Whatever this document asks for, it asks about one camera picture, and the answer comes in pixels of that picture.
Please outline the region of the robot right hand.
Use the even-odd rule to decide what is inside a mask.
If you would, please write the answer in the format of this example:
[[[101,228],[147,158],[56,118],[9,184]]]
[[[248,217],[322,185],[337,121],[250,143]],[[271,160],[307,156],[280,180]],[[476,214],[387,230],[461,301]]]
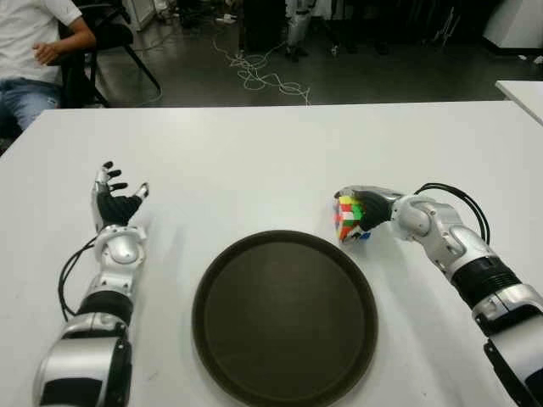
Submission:
[[[334,195],[335,228],[338,240],[366,240],[371,230],[391,220],[392,208],[403,193],[384,187],[349,186]]]

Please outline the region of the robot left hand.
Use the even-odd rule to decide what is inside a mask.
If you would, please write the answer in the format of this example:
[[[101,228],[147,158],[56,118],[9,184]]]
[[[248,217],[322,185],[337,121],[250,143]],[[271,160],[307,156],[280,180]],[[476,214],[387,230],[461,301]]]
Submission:
[[[108,226],[127,226],[149,195],[147,182],[132,195],[114,195],[114,192],[128,188],[125,182],[110,183],[121,174],[122,171],[115,169],[112,161],[106,161],[95,176],[91,189],[91,208],[96,233]]]

